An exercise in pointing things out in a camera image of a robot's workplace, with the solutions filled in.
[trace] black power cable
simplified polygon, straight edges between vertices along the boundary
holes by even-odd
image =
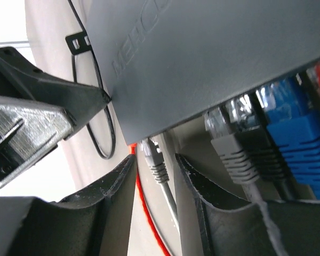
[[[256,134],[257,138],[261,138],[260,141],[262,142],[261,150],[263,153],[261,153],[261,151],[252,152],[253,157],[258,160],[258,166],[261,166],[258,168],[260,176],[265,181],[273,182],[281,199],[287,201],[300,199],[299,193],[295,189],[294,183],[291,180],[292,173],[287,166],[284,157],[275,145],[275,142],[269,132],[263,128],[268,126],[268,121],[256,93],[250,93],[249,98],[260,122],[260,127],[250,131],[253,134]]]
[[[79,18],[78,16],[78,13],[74,7],[74,4],[72,3],[71,0],[68,0],[68,3],[71,7],[71,10],[73,11],[75,17],[76,17],[76,20],[79,24],[79,26],[81,27],[82,31],[85,31],[86,32],[86,29],[81,21],[81,19]],[[94,51],[91,49],[90,50],[91,54],[92,54],[92,59],[93,59],[93,62],[94,62],[94,69],[95,69],[95,73],[96,73],[96,77],[97,77],[97,81],[98,81],[98,86],[99,88],[103,89],[103,82],[102,82],[102,77],[101,77],[101,72],[100,72],[100,69],[98,67],[98,62],[97,62],[97,59],[96,59],[96,56],[95,56],[95,53]],[[72,70],[73,70],[73,77],[74,77],[74,82],[77,83],[77,70],[76,70],[76,57],[74,55],[71,56],[71,65],[72,65]],[[105,107],[104,109],[105,111],[105,115],[106,115],[106,119],[107,119],[107,122],[108,122],[108,126],[109,126],[109,131],[110,131],[110,138],[111,138],[111,149],[110,149],[110,153],[109,154],[105,154],[103,152],[103,150],[101,149],[92,129],[91,129],[91,126],[90,126],[90,123],[88,123],[86,125],[86,128],[89,132],[89,135],[90,135],[90,138],[95,146],[95,149],[97,151],[97,153],[99,154],[99,156],[102,158],[102,159],[105,159],[105,160],[108,160],[110,158],[112,158],[112,156],[114,155],[114,152],[115,152],[115,148],[116,148],[116,134],[115,134],[115,129],[114,129],[114,125],[113,125],[113,119],[111,118],[111,114],[110,114],[110,111],[109,111],[109,108],[108,106]]]

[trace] black plastic panel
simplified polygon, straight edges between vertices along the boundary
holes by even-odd
[[[127,255],[136,170],[129,155],[58,203],[0,197],[0,256]]]
[[[87,31],[127,144],[320,58],[320,0],[93,0]]]

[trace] red cable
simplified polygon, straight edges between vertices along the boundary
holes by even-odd
[[[135,144],[132,144],[132,145],[129,146],[130,154],[134,154],[135,155],[136,145],[137,144],[135,143]],[[146,200],[145,200],[145,196],[143,194],[142,184],[141,184],[141,180],[140,180],[140,176],[139,176],[139,170],[137,170],[136,186],[137,186],[138,194],[139,194],[139,197],[140,197],[140,200],[141,200],[142,209],[143,209],[143,212],[146,215],[146,219],[147,219],[147,222],[148,222],[148,224],[150,226],[151,232],[153,233],[153,235],[155,237],[155,240],[158,243],[158,245],[160,246],[160,249],[164,253],[164,255],[165,256],[171,256],[169,251],[167,250],[164,242],[162,241],[158,231],[156,230],[155,225],[153,223],[153,220],[151,219],[149,210],[147,208],[147,203],[146,203]]]

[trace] blue ethernet cable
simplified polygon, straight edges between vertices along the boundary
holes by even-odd
[[[320,113],[294,78],[257,90],[268,119],[267,130],[296,181],[310,185],[320,199]]]

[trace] black wire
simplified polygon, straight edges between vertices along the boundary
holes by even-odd
[[[294,187],[293,181],[289,177],[274,181],[274,186],[282,200],[294,201],[301,199],[299,193]]]
[[[78,13],[72,3],[71,0],[68,0],[68,3],[76,17],[76,20],[78,21],[79,23],[79,26],[81,27],[82,31],[86,31],[85,30],[85,27],[81,21],[81,19],[79,18],[78,16]],[[99,88],[103,89],[103,82],[102,82],[102,77],[101,77],[101,72],[100,72],[100,69],[98,67],[98,62],[97,62],[97,59],[96,59],[96,56],[93,52],[93,50],[90,51],[91,54],[92,54],[92,59],[93,59],[93,62],[94,62],[94,69],[95,69],[95,73],[96,73],[96,77],[97,77],[97,81],[98,81],[98,86]],[[74,77],[74,82],[77,83],[77,70],[76,70],[76,57],[74,55],[71,56],[71,66],[72,66],[72,70],[73,70],[73,77]],[[110,114],[110,111],[109,111],[109,108],[108,106],[105,107],[104,109],[105,111],[105,115],[106,115],[106,119],[107,119],[107,122],[108,122],[108,126],[109,126],[109,132],[110,132],[110,138],[111,138],[111,149],[110,149],[110,153],[109,154],[105,154],[103,152],[103,150],[101,149],[92,129],[91,129],[91,126],[90,126],[90,123],[88,123],[86,125],[86,128],[87,128],[87,131],[89,132],[89,135],[90,135],[90,138],[95,146],[95,149],[97,151],[97,153],[99,154],[99,156],[105,160],[108,160],[110,158],[112,158],[112,156],[114,155],[115,153],[115,148],[116,148],[116,134],[115,134],[115,129],[114,129],[114,124],[113,124],[113,119],[111,118],[111,114]]]

